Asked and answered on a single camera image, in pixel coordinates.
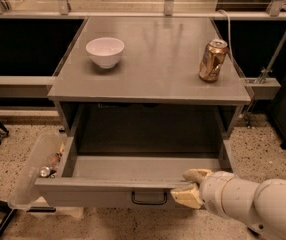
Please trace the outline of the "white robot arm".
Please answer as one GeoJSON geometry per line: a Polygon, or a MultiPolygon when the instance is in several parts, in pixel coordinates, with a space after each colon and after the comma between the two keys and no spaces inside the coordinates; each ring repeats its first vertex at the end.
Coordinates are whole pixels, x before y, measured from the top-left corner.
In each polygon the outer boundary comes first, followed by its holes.
{"type": "Polygon", "coordinates": [[[286,240],[286,180],[256,183],[225,171],[189,169],[187,183],[171,191],[184,206],[235,219],[270,240],[286,240]]]}

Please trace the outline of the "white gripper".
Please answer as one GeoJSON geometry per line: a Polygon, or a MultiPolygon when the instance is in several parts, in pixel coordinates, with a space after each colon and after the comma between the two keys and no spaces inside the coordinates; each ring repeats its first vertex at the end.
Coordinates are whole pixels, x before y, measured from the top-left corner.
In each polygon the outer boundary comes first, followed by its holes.
{"type": "Polygon", "coordinates": [[[222,195],[227,183],[233,179],[233,173],[218,171],[212,173],[209,169],[188,169],[183,172],[183,178],[189,182],[200,184],[189,184],[170,191],[173,199],[184,206],[200,209],[204,204],[205,209],[219,217],[227,218],[223,208],[222,195]]]}

